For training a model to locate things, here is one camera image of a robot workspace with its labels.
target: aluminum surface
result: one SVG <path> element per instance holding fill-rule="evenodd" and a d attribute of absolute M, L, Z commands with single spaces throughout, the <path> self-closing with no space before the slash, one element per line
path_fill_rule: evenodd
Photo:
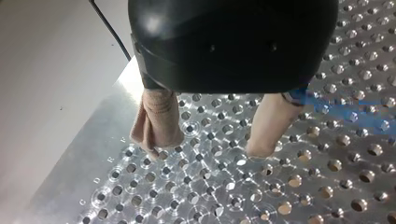
<path fill-rule="evenodd" d="M 122 122 L 123 113 L 113 120 L 117 125 L 98 126 L 112 133 L 85 139 L 87 147 L 107 139 L 123 139 L 125 147 L 111 145 L 118 153 L 111 162 L 91 161 L 103 164 L 99 184 L 70 183 L 87 194 L 67 199 L 78 210 L 67 213 L 69 223 L 396 223 L 396 140 L 389 132 L 396 115 L 394 5 L 340 3 L 336 32 L 309 89 L 352 108 L 346 117 L 308 105 L 273 157 L 251 161 L 244 147 L 260 95 L 181 94 L 185 141 L 150 161 L 138 146 L 127 145 L 131 118 Z M 139 91 L 131 90 L 135 104 Z M 130 107 L 114 108 L 134 116 Z M 113 118 L 117 112 L 108 113 Z M 367 116 L 382 121 L 361 122 Z"/>

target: black cover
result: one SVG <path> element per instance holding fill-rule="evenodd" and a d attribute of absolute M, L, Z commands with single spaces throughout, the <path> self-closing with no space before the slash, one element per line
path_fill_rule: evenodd
<path fill-rule="evenodd" d="M 285 92 L 317 72 L 338 0 L 129 0 L 142 74 L 182 92 Z"/>

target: perforated metal plate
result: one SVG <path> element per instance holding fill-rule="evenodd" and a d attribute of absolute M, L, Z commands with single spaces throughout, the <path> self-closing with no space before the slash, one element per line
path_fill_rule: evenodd
<path fill-rule="evenodd" d="M 259 95 L 181 94 L 183 144 L 157 161 L 125 148 L 77 222 L 396 223 L 395 41 L 394 1 L 340 1 L 309 89 L 355 112 L 308 105 L 273 157 L 251 161 L 244 147 Z M 363 120 L 372 117 L 381 123 Z"/>

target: white surface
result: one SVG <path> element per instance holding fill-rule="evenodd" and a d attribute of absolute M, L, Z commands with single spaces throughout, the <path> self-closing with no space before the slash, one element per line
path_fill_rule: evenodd
<path fill-rule="evenodd" d="M 127 1 L 97 2 L 129 44 Z M 2 223 L 28 203 L 126 64 L 88 0 L 1 1 Z"/>

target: black cable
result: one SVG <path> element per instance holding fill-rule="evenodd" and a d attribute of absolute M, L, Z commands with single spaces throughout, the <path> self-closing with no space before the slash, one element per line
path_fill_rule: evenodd
<path fill-rule="evenodd" d="M 128 50 L 125 48 L 123 45 L 120 37 L 117 35 L 117 33 L 114 31 L 113 27 L 111 27 L 110 23 L 107 21 L 106 17 L 103 15 L 102 11 L 99 9 L 99 7 L 96 5 L 95 0 L 89 0 L 93 9 L 95 9 L 96 13 L 102 20 L 102 22 L 105 24 L 107 27 L 108 31 L 113 35 L 113 37 L 116 39 L 117 43 L 119 44 L 122 52 L 125 54 L 126 59 L 128 59 L 128 62 L 131 61 L 131 56 L 128 53 Z"/>

